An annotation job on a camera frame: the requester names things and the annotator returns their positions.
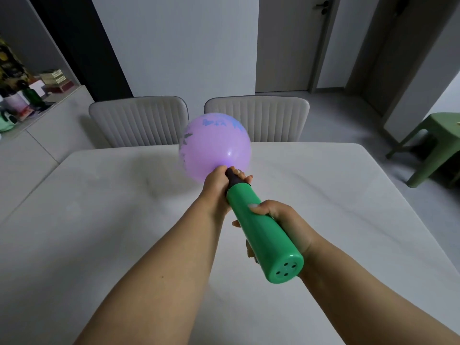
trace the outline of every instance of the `white cabinet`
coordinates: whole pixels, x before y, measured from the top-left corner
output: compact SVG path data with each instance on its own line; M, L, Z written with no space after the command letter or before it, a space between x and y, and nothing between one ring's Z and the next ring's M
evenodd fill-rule
M0 223L58 163L27 132L0 149Z
M56 103L45 116L27 128L27 132L61 163L75 151L109 148L109 144L88 114L94 103L85 86Z
M109 148L88 114L85 86L47 98L60 100L0 140L0 223L72 152Z

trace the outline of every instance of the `floor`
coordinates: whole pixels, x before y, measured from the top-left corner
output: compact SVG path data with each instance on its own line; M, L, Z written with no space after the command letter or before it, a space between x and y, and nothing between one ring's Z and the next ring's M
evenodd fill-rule
M378 132L380 117L359 97L342 93L311 95L306 91L261 93L264 94L308 100L310 112L300 141L363 145L460 271L460 186L446 189L448 179L434 174L416 189L409 188L404 182L420 161L410 153L395 154L391 160L385 158L391 144Z

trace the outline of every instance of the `beige upholstered chair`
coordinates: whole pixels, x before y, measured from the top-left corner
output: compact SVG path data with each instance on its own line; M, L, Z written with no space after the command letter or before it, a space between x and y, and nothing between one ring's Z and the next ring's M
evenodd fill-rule
M89 115L113 148L179 144L189 122L179 97L138 97L93 103Z
M296 142L310 105L297 97L240 96L212 98L204 113L227 114L246 128L251 142Z

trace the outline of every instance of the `green plastic stool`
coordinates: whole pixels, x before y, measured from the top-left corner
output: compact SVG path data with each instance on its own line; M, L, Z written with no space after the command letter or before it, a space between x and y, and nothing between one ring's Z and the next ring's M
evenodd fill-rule
M416 188L453 154L460 151L460 113L435 113L429 115L389 152L386 158L389 159L394 153L401 151L404 145L421 130L427 130L431 133L437 139L437 145L420 168L407 181L406 184L410 188ZM460 179L460 172L449 183L449 187L453 186L458 179Z

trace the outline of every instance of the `green balloon pump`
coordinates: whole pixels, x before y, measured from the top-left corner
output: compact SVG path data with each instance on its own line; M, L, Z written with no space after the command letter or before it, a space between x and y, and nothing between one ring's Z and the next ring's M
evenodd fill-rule
M252 187L228 168L227 200L251 245L267 280L284 283L296 277L304 266L304 258L284 230L270 215L251 212L248 205L261 200Z

